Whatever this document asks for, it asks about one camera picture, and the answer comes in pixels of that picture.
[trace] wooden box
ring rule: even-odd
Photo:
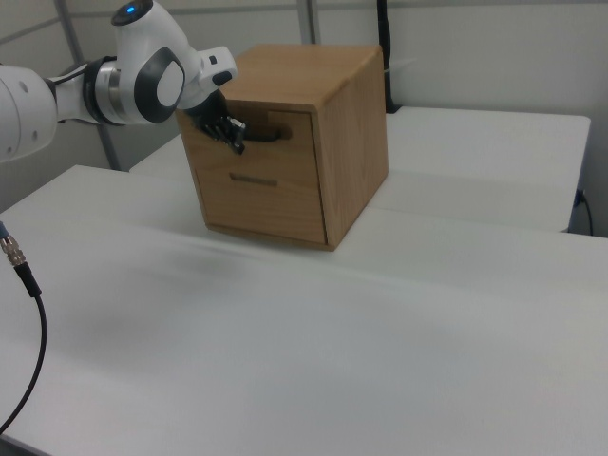
[[[381,48],[261,45],[237,68],[231,114],[280,139],[239,156],[177,113],[205,223],[335,249],[389,170]]]

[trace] table surface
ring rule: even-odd
[[[8,435],[62,456],[604,455],[608,242],[368,207],[334,253],[75,167],[2,215],[47,305]],[[0,409],[38,320],[0,262]]]
[[[387,116],[390,172],[370,206],[563,231],[589,125],[578,116],[403,107]],[[180,137],[131,173],[192,180]]]

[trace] wall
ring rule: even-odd
[[[234,55],[257,43],[299,43],[295,0],[161,0],[196,49],[227,46]],[[87,60],[116,55],[110,18],[124,1],[68,0]],[[153,126],[109,128],[121,169],[128,170],[178,135],[172,117]]]
[[[443,6],[412,6],[429,1]],[[480,6],[488,2],[466,0],[477,6],[445,6],[454,3],[390,5],[393,64],[411,59],[392,74],[393,98],[413,106],[591,118],[580,185],[596,234],[608,237],[608,5]],[[377,43],[374,2],[320,0],[319,9],[323,43]],[[582,207],[573,228],[588,232]]]
[[[0,0],[0,62],[55,76],[74,64],[52,0]],[[107,167],[95,127],[58,125],[51,146],[0,164],[0,212],[74,164]]]

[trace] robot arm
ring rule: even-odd
[[[237,76],[226,47],[197,52],[171,15],[153,0],[135,0],[112,17],[117,56],[43,79],[0,66],[0,162],[46,147],[57,122],[157,124],[176,108],[238,154],[245,124],[228,114],[218,88]]]

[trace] top drawer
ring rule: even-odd
[[[180,122],[206,222],[325,243],[310,115],[234,106],[230,111],[250,132],[272,137],[278,131],[280,138],[246,141],[238,156]]]

